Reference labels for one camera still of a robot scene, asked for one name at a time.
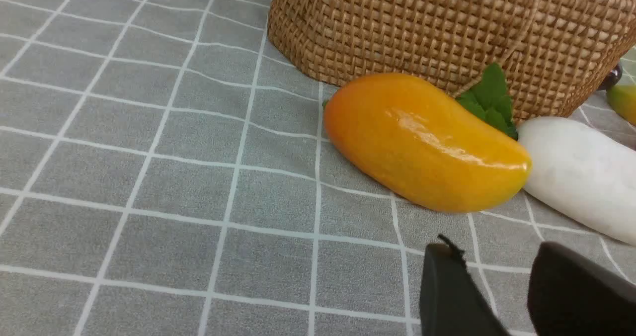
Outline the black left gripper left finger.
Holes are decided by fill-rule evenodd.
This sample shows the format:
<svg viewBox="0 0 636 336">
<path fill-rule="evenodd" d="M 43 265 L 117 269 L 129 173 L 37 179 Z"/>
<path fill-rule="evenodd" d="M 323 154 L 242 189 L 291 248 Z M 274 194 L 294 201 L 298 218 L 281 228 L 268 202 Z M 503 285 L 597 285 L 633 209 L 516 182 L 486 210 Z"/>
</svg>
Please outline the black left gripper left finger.
<svg viewBox="0 0 636 336">
<path fill-rule="evenodd" d="M 465 251 L 439 234 L 423 257 L 419 298 L 423 336 L 507 336 L 471 277 Z"/>
</svg>

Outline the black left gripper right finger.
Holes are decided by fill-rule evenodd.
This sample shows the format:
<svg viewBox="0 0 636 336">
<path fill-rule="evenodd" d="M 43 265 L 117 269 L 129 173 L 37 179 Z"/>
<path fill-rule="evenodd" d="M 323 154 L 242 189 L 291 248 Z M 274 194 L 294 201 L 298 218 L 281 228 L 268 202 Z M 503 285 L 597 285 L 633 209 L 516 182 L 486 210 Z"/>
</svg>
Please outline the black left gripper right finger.
<svg viewBox="0 0 636 336">
<path fill-rule="evenodd" d="M 543 242 L 529 279 L 527 308 L 539 336 L 633 336 L 633 283 L 556 242 Z"/>
</svg>

